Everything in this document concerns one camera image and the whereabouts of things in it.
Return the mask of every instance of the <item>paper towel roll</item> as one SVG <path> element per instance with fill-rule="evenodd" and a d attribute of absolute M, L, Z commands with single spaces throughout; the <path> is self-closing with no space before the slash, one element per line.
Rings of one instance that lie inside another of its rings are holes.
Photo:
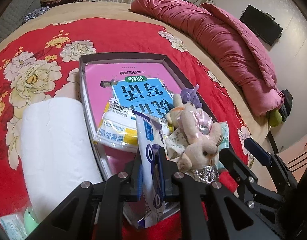
<path fill-rule="evenodd" d="M 24 179 L 42 221 L 81 182 L 102 182 L 92 152 L 82 104 L 52 98 L 23 112 L 21 152 Z"/>

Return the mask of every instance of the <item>plastic bag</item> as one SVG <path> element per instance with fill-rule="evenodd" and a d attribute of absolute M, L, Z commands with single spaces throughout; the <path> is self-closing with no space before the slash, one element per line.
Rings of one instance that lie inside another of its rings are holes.
<path fill-rule="evenodd" d="M 136 114 L 138 144 L 143 167 L 143 195 L 148 204 L 144 216 L 144 227 L 148 228 L 159 222 L 166 206 L 163 202 L 158 169 L 158 150 L 163 147 L 166 151 L 166 145 L 159 119 L 133 112 Z"/>
<path fill-rule="evenodd" d="M 24 240 L 28 236 L 24 228 L 21 213 L 0 217 L 0 224 L 7 236 L 12 240 Z"/>
<path fill-rule="evenodd" d="M 219 124 L 221 124 L 223 140 L 221 144 L 218 146 L 218 152 L 220 152 L 222 149 L 229 148 L 230 146 L 228 123 L 220 122 Z M 225 166 L 223 166 L 223 164 L 220 161 L 217 163 L 217 169 L 219 172 L 226 170 Z"/>
<path fill-rule="evenodd" d="M 157 117 L 165 136 L 173 132 L 164 118 Z M 107 103 L 94 141 L 121 151 L 136 153 L 138 149 L 135 114 L 129 107 Z"/>

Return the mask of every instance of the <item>barcode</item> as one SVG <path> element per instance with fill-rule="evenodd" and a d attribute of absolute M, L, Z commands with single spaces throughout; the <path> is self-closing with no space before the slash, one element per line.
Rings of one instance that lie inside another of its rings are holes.
<path fill-rule="evenodd" d="M 111 104 L 110 107 L 109 107 L 108 112 L 109 111 L 114 112 L 116 114 L 120 114 L 120 115 L 122 115 L 124 117 L 127 117 L 127 113 L 129 111 L 129 108 L 126 107 L 126 106 L 118 105 L 118 104 Z"/>

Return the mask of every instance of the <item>mattress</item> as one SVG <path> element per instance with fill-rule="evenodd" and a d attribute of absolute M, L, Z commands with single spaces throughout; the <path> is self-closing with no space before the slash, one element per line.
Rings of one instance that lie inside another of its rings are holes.
<path fill-rule="evenodd" d="M 52 23 L 59 23 L 74 19 L 84 19 L 90 17 L 103 17 L 108 19 L 130 20 L 138 22 L 147 22 L 161 25 L 167 29 L 173 36 L 181 39 L 191 55 L 196 57 L 203 65 L 205 65 L 226 88 L 229 96 L 236 105 L 241 118 L 248 126 L 252 137 L 261 145 L 265 140 L 269 125 L 264 116 L 254 117 L 244 100 L 241 90 L 221 71 L 218 65 L 211 57 L 191 38 L 150 17 L 132 13 L 129 11 L 130 4 L 115 2 L 83 2 L 75 4 L 65 4 L 51 8 L 42 16 L 33 19 L 10 34 L 4 41 L 0 43 L 0 51 L 2 51 L 11 41 L 19 38 L 28 31 L 44 28 Z"/>

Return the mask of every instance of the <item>red bedspread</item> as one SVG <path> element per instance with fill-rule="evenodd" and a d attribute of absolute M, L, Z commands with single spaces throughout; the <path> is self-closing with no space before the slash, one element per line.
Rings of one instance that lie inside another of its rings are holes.
<path fill-rule="evenodd" d="M 28 32 L 0 52 L 0 216 L 28 204 L 21 167 L 20 129 L 23 110 L 54 96 L 79 99 L 79 57 L 88 53 L 134 51 L 167 55 L 193 85 L 200 85 L 218 121 L 227 121 L 230 142 L 247 163 L 241 142 L 250 135 L 226 89 L 191 56 L 181 40 L 162 26 L 143 22 L 89 18 L 49 25 Z M 221 181 L 235 191 L 228 173 Z M 124 239 L 178 239 L 180 215 L 136 232 L 125 221 Z"/>

